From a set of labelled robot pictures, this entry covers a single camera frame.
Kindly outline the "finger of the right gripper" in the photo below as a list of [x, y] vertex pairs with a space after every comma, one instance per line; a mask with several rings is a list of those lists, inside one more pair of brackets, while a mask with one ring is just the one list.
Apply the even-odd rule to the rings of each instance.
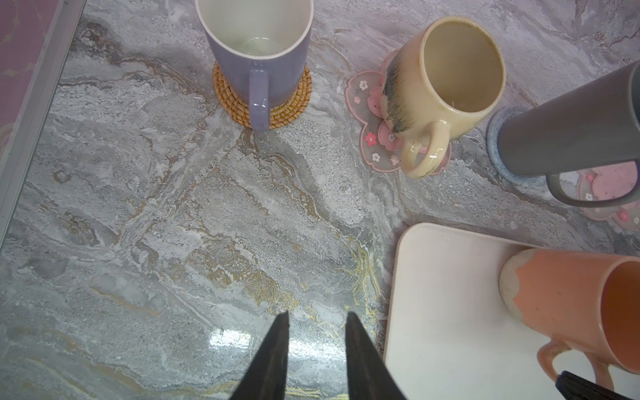
[[558, 376], [556, 389], [566, 400], [631, 400], [567, 371]]

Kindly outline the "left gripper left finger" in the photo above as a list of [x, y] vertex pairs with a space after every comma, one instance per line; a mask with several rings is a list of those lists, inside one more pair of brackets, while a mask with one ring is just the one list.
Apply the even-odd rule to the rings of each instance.
[[276, 316], [231, 400], [285, 397], [288, 373], [289, 313]]

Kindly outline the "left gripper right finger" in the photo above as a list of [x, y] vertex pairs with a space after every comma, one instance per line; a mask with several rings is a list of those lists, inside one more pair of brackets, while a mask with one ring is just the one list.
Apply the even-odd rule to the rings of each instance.
[[348, 396], [355, 399], [401, 399], [396, 385], [358, 315], [349, 312], [345, 330]]

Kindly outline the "orange pink mug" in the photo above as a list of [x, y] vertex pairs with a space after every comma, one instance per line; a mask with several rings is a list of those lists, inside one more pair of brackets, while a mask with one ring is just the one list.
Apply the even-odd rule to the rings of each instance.
[[595, 383], [612, 390], [611, 366], [639, 373], [639, 259], [530, 248], [503, 265], [498, 288], [511, 315], [548, 337], [537, 359], [558, 381], [553, 361], [577, 350]]

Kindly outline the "pink flower coaster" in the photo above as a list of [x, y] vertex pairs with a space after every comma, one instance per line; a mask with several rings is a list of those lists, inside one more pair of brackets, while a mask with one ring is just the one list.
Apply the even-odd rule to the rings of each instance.
[[[629, 193], [635, 186], [638, 171], [634, 162], [619, 163], [578, 172], [577, 195], [580, 200], [613, 200]], [[612, 220], [621, 228], [639, 231], [639, 201], [615, 207], [582, 208], [591, 220]]]
[[363, 124], [360, 148], [372, 169], [402, 170], [410, 178], [438, 174], [449, 143], [473, 126], [470, 113], [443, 100], [436, 70], [428, 71], [424, 44], [407, 44], [379, 70], [354, 75], [345, 91], [348, 108]]

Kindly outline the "dark grey mug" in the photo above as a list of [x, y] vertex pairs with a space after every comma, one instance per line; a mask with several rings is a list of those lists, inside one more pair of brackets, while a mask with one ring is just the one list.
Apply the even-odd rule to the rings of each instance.
[[589, 202], [568, 196], [561, 176], [626, 162], [639, 165], [639, 64], [509, 120], [500, 131], [498, 148], [512, 173], [544, 176], [551, 195], [566, 205], [606, 208], [638, 201], [638, 182], [620, 198]]

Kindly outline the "woven tan coaster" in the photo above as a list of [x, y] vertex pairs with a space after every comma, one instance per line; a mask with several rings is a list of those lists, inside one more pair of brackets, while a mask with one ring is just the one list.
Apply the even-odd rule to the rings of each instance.
[[[213, 68], [213, 86], [219, 103], [231, 119], [251, 128], [248, 103], [232, 90], [217, 63]], [[309, 104], [312, 90], [312, 76], [306, 66], [294, 94], [285, 103], [271, 109], [269, 129], [282, 128], [298, 119]]]

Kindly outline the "yellow-green mug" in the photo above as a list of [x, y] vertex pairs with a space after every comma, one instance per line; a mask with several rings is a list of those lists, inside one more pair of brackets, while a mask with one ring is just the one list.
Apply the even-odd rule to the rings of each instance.
[[474, 21], [446, 17], [412, 38], [383, 73], [383, 120], [403, 140], [401, 169], [433, 174], [451, 141], [497, 106], [506, 68], [490, 34]]

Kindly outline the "white mug purple handle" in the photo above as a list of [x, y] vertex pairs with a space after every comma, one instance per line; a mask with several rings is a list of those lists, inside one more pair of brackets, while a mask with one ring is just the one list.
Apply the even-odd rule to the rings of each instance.
[[272, 108], [286, 103], [303, 76], [313, 0], [202, 0], [195, 3], [216, 63], [248, 103], [253, 130], [269, 130]]

